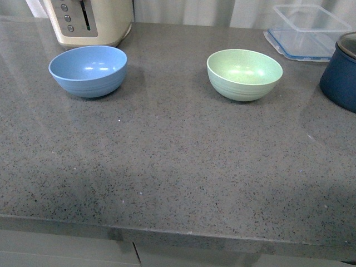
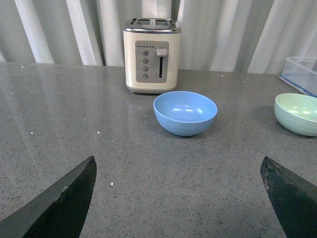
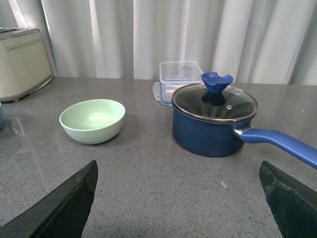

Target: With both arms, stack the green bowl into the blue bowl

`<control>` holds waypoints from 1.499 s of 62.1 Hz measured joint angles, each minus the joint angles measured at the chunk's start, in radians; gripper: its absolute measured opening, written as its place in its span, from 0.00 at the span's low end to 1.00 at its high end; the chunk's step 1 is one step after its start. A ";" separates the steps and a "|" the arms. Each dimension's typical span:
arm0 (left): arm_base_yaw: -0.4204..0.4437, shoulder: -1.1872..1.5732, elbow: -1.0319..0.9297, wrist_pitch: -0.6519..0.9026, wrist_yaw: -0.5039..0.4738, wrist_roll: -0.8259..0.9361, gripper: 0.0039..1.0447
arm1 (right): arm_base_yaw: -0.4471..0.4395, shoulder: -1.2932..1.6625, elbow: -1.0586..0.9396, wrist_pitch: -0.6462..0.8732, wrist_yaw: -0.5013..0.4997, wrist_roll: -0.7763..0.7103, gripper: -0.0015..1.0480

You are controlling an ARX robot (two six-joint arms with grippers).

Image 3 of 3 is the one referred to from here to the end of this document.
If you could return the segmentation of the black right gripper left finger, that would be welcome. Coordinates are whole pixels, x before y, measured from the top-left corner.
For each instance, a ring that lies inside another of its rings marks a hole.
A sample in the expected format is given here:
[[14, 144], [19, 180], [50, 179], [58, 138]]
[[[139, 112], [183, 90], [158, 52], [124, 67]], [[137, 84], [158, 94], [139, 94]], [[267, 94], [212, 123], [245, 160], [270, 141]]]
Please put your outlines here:
[[30, 209], [0, 228], [2, 238], [79, 238], [94, 202], [98, 166], [92, 160]]

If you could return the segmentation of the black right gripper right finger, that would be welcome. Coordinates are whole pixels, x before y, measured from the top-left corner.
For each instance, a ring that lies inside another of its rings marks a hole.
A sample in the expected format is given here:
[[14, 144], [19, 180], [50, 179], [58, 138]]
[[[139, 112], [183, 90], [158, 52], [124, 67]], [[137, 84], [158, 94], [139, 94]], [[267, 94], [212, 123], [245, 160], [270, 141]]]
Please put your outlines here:
[[317, 192], [267, 161], [259, 177], [266, 202], [284, 238], [317, 236]]

